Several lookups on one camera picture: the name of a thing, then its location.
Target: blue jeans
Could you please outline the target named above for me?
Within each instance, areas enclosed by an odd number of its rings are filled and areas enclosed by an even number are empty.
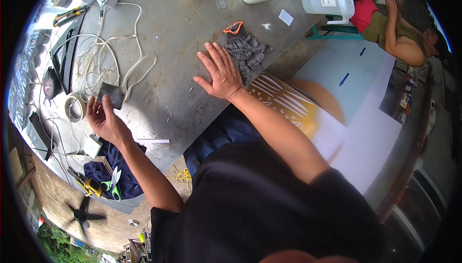
[[[193,176],[213,151],[232,143],[261,139],[251,122],[236,107],[229,105],[205,131],[184,151],[186,167]]]

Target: black fan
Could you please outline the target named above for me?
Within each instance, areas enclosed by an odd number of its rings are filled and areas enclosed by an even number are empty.
[[[87,229],[89,224],[87,220],[102,220],[106,219],[106,216],[99,215],[99,214],[88,214],[88,203],[90,202],[90,197],[84,197],[82,200],[80,207],[78,209],[74,209],[69,203],[66,203],[67,206],[74,212],[74,219],[70,220],[65,226],[69,226],[72,222],[77,220],[80,224],[80,228],[82,228],[82,232],[84,233],[84,237],[86,238],[85,229]]]

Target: plastic stool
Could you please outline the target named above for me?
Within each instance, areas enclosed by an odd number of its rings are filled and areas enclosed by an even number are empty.
[[[335,17],[340,17],[336,15],[326,15],[326,18],[332,20]],[[307,40],[364,40],[364,38],[359,33],[358,29],[353,26],[338,26],[338,25],[328,25],[328,26],[321,26],[321,31],[326,31],[325,34],[320,35],[317,31],[316,26],[312,26],[311,30],[313,31],[313,36],[305,37]],[[356,34],[356,35],[328,35],[331,32],[342,32],[348,34]]]

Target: yellow tape measure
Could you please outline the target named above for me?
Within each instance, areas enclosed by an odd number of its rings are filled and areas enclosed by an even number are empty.
[[[85,180],[84,189],[85,191],[88,190],[88,193],[89,193],[88,195],[85,194],[85,196],[94,194],[98,198],[101,197],[101,192],[103,190],[103,188],[101,187],[101,184],[96,182],[92,178],[87,178]]]

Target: gray work glove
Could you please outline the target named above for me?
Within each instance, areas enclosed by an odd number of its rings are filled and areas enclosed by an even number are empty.
[[[265,53],[272,52],[273,47],[261,44],[246,32],[243,22],[236,22],[223,30],[226,38],[226,50],[239,61],[239,72],[244,85],[250,84],[250,71],[262,75],[262,61]]]

